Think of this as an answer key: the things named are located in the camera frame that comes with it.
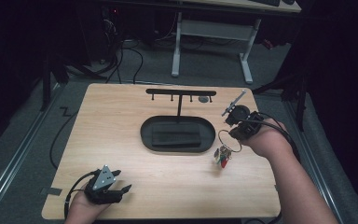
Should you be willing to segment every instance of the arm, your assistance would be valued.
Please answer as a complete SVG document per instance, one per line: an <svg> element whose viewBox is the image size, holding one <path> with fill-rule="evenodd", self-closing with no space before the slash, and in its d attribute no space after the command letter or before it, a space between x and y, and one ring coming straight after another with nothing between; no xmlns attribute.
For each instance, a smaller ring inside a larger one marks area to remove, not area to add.
<svg viewBox="0 0 358 224"><path fill-rule="evenodd" d="M109 204L94 204L89 202L86 194L81 190L72 200L69 208L68 218L65 224L91 224L103 212Z"/></svg>
<svg viewBox="0 0 358 224"><path fill-rule="evenodd" d="M271 119L266 122L276 124ZM290 144L276 130L263 125L259 133L241 141L272 168L284 223L337 223L332 211L296 159Z"/></svg>

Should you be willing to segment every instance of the table top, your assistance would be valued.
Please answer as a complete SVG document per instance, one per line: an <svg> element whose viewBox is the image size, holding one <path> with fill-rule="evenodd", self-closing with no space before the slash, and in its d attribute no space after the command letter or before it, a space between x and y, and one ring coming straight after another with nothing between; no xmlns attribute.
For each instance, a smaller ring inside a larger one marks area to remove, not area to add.
<svg viewBox="0 0 358 224"><path fill-rule="evenodd" d="M216 138L202 153L156 152L143 145L140 129L157 115L177 113L178 97L152 96L146 89L216 91L212 102L183 97L182 116L202 117L212 123ZM111 189L132 184L120 203L110 206L100 219L276 217L280 212L275 180L268 161L248 148L233 153L226 168L213 154L221 146L217 133L229 130L223 111L242 90L237 105L257 110L252 92L244 88L89 85L69 137L42 216L63 219L63 202L79 177L106 164L121 170ZM223 141L233 149L238 143L228 135ZM88 179L80 182L81 187Z"/></svg>
<svg viewBox="0 0 358 224"><path fill-rule="evenodd" d="M297 2L294 2L292 5L287 5L282 0L278 7L273 7L249 0L182 0L182 2L211 4L211 5L219 5L225 7L246 7L251 9L262 9L262 10L278 11L278 12L299 13L301 11L301 7L298 5Z"/></svg>

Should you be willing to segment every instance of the desk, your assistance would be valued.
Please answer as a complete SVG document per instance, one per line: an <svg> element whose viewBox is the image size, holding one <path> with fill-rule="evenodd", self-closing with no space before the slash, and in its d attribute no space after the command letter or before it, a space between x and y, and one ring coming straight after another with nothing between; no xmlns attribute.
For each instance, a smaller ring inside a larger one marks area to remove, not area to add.
<svg viewBox="0 0 358 224"><path fill-rule="evenodd" d="M219 5L224 7L245 7L250 9L269 10L277 12L299 13L301 11L301 7L297 4L297 2L292 5L287 5L284 2L281 2L278 7L272 7L247 0L182 0L181 3L182 2ZM249 69L248 57L252 45L255 42L255 37L257 35L260 22L261 19L257 19L255 20L254 25L245 26L218 22L182 20L182 13L179 12L176 26L176 45L172 61L172 76L179 76L181 35L198 35L205 37L245 41L246 48L244 48L243 52L240 54L240 62L246 83L252 84L253 78Z"/></svg>
<svg viewBox="0 0 358 224"><path fill-rule="evenodd" d="M203 153L162 153L147 149L140 129L156 115L176 115L177 98L151 95L145 90L176 89L216 91L211 103L183 98L182 115L210 121L216 130L211 149ZM42 216L63 219L63 202L82 175L104 164L121 170L113 188L132 184L119 204L110 206L100 219L276 217L278 193L269 163L244 147L233 153L225 169L213 154L221 146L217 133L229 127L221 114L240 95L240 88L91 84L62 155ZM238 105L257 110L250 90Z"/></svg>

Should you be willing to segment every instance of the dark background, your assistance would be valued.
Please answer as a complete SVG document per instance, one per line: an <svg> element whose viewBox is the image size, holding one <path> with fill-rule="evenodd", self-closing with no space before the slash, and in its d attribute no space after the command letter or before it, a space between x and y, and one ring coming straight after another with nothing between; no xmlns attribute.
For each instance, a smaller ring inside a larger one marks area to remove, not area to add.
<svg viewBox="0 0 358 224"><path fill-rule="evenodd" d="M329 20L302 25L264 20L256 42L293 44L277 79L298 73L307 81L327 138L358 193L358 1L297 2L303 15ZM154 30L165 34L171 28L165 21L172 20L172 12L131 13L138 17L123 17L123 27L145 42L158 37ZM0 2L0 134L42 77L49 51L81 64L106 59L105 47L96 44L105 41L98 17L99 6L85 12L71 3ZM280 88L296 84L293 80Z"/></svg>

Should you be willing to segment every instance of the hand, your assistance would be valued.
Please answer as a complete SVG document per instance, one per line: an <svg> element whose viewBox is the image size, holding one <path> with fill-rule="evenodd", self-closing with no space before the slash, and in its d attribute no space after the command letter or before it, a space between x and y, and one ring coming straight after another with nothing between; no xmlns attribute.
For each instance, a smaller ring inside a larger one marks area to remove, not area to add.
<svg viewBox="0 0 358 224"><path fill-rule="evenodd" d="M265 119L264 121L278 126L278 124L273 119ZM279 122L279 124L283 127L284 130L286 130L282 123ZM240 144L250 147L255 152L255 154L261 157L265 157L267 160L274 158L277 152L293 153L290 144L287 142L284 136L277 130L267 125L262 125L260 131L257 134L248 140L240 141Z"/></svg>
<svg viewBox="0 0 358 224"><path fill-rule="evenodd" d="M86 194L83 190L79 191L72 200L69 208L68 218L65 220L65 224L89 224L92 223L106 208L110 206L108 204L95 204L89 202Z"/></svg>

